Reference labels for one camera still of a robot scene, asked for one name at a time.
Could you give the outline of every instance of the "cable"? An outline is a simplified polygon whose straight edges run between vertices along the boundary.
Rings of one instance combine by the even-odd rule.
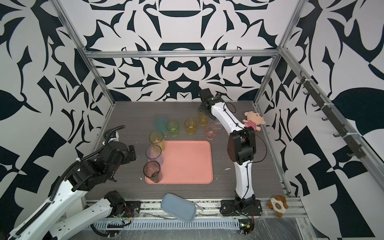
[[[243,215],[243,216],[245,216],[245,217],[248,218],[249,223],[250,223],[250,228],[253,229],[253,227],[254,227],[254,225],[255,225],[255,223],[254,223],[254,221],[253,221],[253,211],[251,211],[251,213],[252,213],[252,219],[250,219],[247,215],[238,212],[235,208],[233,208],[233,209],[230,210],[230,211],[223,212],[222,209],[223,209],[224,207],[227,208],[228,206],[227,206],[226,204],[222,204],[222,207],[221,207],[220,210],[219,210],[219,212],[220,212],[221,214],[233,213],[233,214]]]
[[[115,128],[112,128],[110,130],[107,130],[104,134],[106,134],[106,136],[109,137],[111,136],[111,133],[114,132],[114,131],[117,131],[117,130],[120,130],[120,129],[123,129],[125,128],[125,125],[120,125],[118,127],[115,127]],[[96,154],[98,154],[99,152],[101,152],[103,150],[104,147],[101,147],[99,148],[98,150],[96,150],[95,152],[83,157],[82,159],[80,159],[80,161],[84,161],[90,157],[93,157],[95,156]],[[65,176],[67,175],[67,173],[78,163],[78,161],[72,163],[64,172],[63,174],[60,176],[60,178],[57,180],[54,188],[52,189],[52,193],[49,197],[49,200],[50,201],[53,201],[56,194],[57,194],[57,191],[59,190],[59,187],[62,183],[62,181],[64,180]],[[47,202],[46,204],[44,204],[44,206],[33,216],[30,218],[30,220],[28,220],[17,232],[16,232],[16,236],[20,236],[20,234],[23,233],[23,231],[25,229],[27,229],[48,207],[49,205],[51,205],[50,202]]]
[[[111,134],[112,134],[113,132],[115,132],[115,131],[117,131],[117,130],[120,130],[120,129],[123,129],[123,128],[125,128],[125,125],[120,125],[120,126],[117,126],[117,127],[115,127],[115,128],[112,128],[112,129],[109,129],[109,130],[105,131],[104,134],[103,134],[105,140],[108,141],[109,138],[110,138],[110,136],[111,136]],[[81,158],[80,161],[87,160],[87,159],[89,159],[89,158],[91,158],[91,157],[97,155],[97,154],[98,154],[99,152],[101,152],[103,149],[104,149],[104,146],[102,146],[102,147],[99,148],[98,150],[94,151],[93,153],[91,153],[91,154],[89,154],[89,155],[87,155],[87,156]]]
[[[236,112],[236,107],[235,107],[232,103],[229,103],[229,104],[231,104],[231,105],[235,108],[235,111],[232,112],[232,111],[228,108],[228,106],[227,106],[227,109],[228,109],[231,113],[235,113],[235,112]],[[244,129],[244,130],[246,130],[246,131],[248,131],[248,132],[251,132],[251,133],[253,133],[255,136],[257,136],[258,138],[260,138],[260,140],[264,143],[264,146],[265,146],[265,155],[264,155],[263,159],[260,160],[260,161],[257,161],[257,162],[249,162],[249,163],[247,163],[246,166],[245,166],[245,168],[247,169],[247,181],[248,181],[248,185],[247,185],[247,190],[246,190],[244,196],[241,198],[241,200],[243,200],[244,197],[247,195],[247,193],[248,193],[248,189],[249,189],[248,164],[251,164],[251,163],[258,163],[258,162],[262,162],[262,161],[264,161],[264,159],[266,158],[266,155],[267,155],[267,153],[268,153],[268,148],[266,147],[266,143],[264,142],[264,140],[263,140],[259,135],[257,135],[255,132],[249,131],[249,130],[246,129],[245,127],[240,127],[239,124],[233,120],[233,118],[229,115],[229,113],[227,112],[227,110],[224,108],[224,106],[226,106],[226,105],[227,105],[227,102],[224,102],[224,105],[223,105],[223,109],[224,109],[224,110],[223,110],[223,111],[228,115],[228,117],[232,120],[232,122],[233,122],[237,127],[241,128],[241,129]]]
[[[108,224],[109,227],[114,227],[114,228],[121,228],[121,227],[126,227],[131,224],[131,221],[129,223],[123,224],[123,225],[113,225],[113,224]]]
[[[49,197],[49,200],[53,201],[56,194],[57,194],[57,191],[59,190],[59,187],[60,187],[60,184],[62,183],[62,181],[64,180],[65,178],[65,175],[67,175],[67,173],[73,168],[73,166],[75,164],[77,164],[78,161],[72,163],[64,172],[63,174],[60,176],[60,178],[57,180],[54,188],[52,189],[52,193]],[[31,219],[29,221],[27,221],[17,232],[16,232],[16,235],[19,235],[23,233],[23,231],[28,228],[48,207],[49,205],[51,205],[50,202],[47,202],[46,204],[44,204],[44,206],[33,216],[31,217]]]
[[[89,226],[91,227],[91,229],[93,230],[94,233],[96,233],[97,235],[99,235],[101,237],[111,237],[111,236],[115,237],[120,232],[120,231],[117,231],[114,233],[102,233],[99,230],[97,230],[93,224],[91,224]]]

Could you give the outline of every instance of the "brown teddy bear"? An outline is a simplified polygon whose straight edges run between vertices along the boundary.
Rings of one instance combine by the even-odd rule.
[[[264,118],[260,113],[249,111],[244,113],[247,116],[246,120],[243,120],[243,123],[246,127],[252,127],[254,130],[260,131],[261,127],[258,125],[265,124]]]
[[[284,196],[274,196],[267,202],[267,205],[270,209],[275,210],[277,217],[283,217],[283,214],[289,208]]]

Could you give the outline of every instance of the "dark wood tabletop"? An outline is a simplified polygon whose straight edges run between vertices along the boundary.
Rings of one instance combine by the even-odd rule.
[[[250,101],[232,102],[237,111],[234,115],[241,121],[244,112],[253,111]],[[173,193],[183,198],[226,198],[234,197],[236,187],[235,166],[227,154],[228,134],[224,128],[219,130],[214,140],[205,137],[204,127],[198,125],[194,135],[185,131],[187,118],[198,118],[199,102],[117,102],[106,129],[126,125],[119,130],[119,141],[134,145],[137,160],[121,165],[115,173],[117,182],[107,181],[95,186],[87,195],[88,199],[100,199],[107,192],[117,190],[123,198],[157,199],[166,193]],[[145,150],[150,146],[149,135],[155,131],[154,118],[165,116],[178,120],[180,130],[177,137],[166,136],[165,140],[207,140],[211,144],[213,181],[210,184],[148,184],[145,182],[143,167],[148,161]],[[263,133],[256,132],[264,139]],[[256,137],[257,153],[254,161],[261,160],[266,148]],[[252,186],[256,197],[271,197],[283,194],[279,177],[271,155],[267,154],[263,162],[252,164]]]

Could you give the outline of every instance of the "pink striped shirt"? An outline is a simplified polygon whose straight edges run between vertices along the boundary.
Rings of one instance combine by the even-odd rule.
[[[254,123],[252,121],[248,121],[248,122],[244,123],[244,125],[246,127],[252,127],[254,130],[256,130],[256,127],[257,127],[256,123]]]

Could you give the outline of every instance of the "gray pouch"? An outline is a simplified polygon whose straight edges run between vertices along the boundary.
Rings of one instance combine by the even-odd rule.
[[[171,193],[163,197],[160,207],[164,212],[185,222],[192,222],[196,215],[196,207],[193,203]]]

